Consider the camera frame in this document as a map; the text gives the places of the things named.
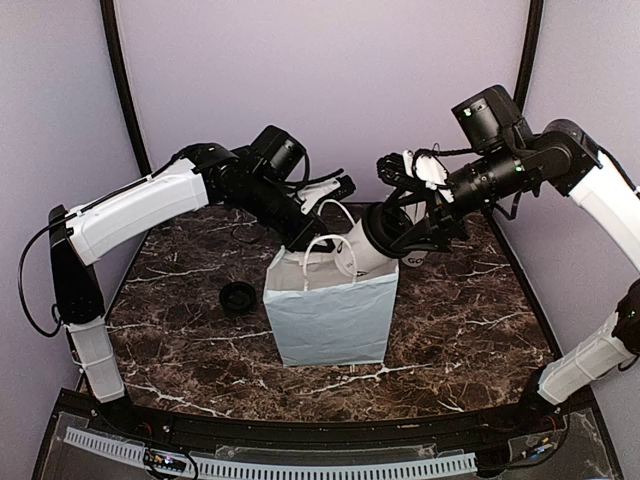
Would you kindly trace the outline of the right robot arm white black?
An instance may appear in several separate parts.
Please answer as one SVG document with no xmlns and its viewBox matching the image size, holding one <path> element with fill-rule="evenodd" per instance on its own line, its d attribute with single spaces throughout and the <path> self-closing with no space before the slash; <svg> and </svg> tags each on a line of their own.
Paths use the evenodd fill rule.
<svg viewBox="0 0 640 480">
<path fill-rule="evenodd" d="M 466 215 L 500 200 L 538 194 L 543 183 L 586 211 L 633 266 L 639 264 L 639 188 L 617 160 L 577 124 L 557 119 L 535 134 L 506 89 L 494 85 L 452 109 L 477 160 L 448 172 L 444 152 L 419 149 L 377 162 L 393 187 L 374 207 L 372 244 L 388 257 L 445 251 L 467 236 Z"/>
</svg>

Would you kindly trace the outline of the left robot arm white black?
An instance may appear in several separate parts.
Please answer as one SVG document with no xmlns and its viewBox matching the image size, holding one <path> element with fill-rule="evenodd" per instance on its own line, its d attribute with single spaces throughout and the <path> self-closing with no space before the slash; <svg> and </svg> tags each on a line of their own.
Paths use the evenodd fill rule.
<svg viewBox="0 0 640 480">
<path fill-rule="evenodd" d="M 141 427 L 140 412 L 124 399 L 105 323 L 105 305 L 93 266 L 125 241 L 184 213 L 222 204 L 251 214 L 276 232 L 291 252 L 305 250 L 327 229 L 313 209 L 337 190 L 334 175 L 289 180 L 306 148 L 288 132 L 267 126 L 249 145 L 218 143 L 182 148 L 159 170 L 86 205 L 51 211 L 38 231 L 50 242 L 56 327 L 65 329 L 101 417 L 120 436 Z"/>
</svg>

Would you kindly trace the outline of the white paper takeout bag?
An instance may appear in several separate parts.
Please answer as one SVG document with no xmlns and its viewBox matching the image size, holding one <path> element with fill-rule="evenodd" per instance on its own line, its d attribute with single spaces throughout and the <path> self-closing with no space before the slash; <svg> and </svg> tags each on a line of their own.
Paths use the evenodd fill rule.
<svg viewBox="0 0 640 480">
<path fill-rule="evenodd" d="M 346 235 L 316 237 L 304 252 L 282 247 L 266 270 L 262 300 L 286 366 L 384 360 L 399 264 L 391 259 L 364 276 L 342 274 L 334 255 Z"/>
</svg>

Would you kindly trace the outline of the black plastic cup lid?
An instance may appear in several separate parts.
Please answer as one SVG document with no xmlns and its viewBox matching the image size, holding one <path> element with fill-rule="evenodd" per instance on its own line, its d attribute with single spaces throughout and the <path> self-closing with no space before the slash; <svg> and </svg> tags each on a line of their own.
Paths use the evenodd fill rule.
<svg viewBox="0 0 640 480">
<path fill-rule="evenodd" d="M 248 314 L 256 308 L 256 290 L 251 284 L 243 281 L 230 282 L 220 290 L 219 302 L 227 315 Z"/>
</svg>

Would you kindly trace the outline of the white paper coffee cup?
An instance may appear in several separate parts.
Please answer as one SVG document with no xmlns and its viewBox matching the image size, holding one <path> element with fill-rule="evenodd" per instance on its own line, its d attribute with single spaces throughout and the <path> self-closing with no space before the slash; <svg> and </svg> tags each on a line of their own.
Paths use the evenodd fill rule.
<svg viewBox="0 0 640 480">
<path fill-rule="evenodd" d="M 338 242 L 334 255 L 338 270 L 347 276 L 364 276 L 391 262 L 389 257 L 380 253 L 365 235 L 362 221 L 359 220 Z"/>
</svg>

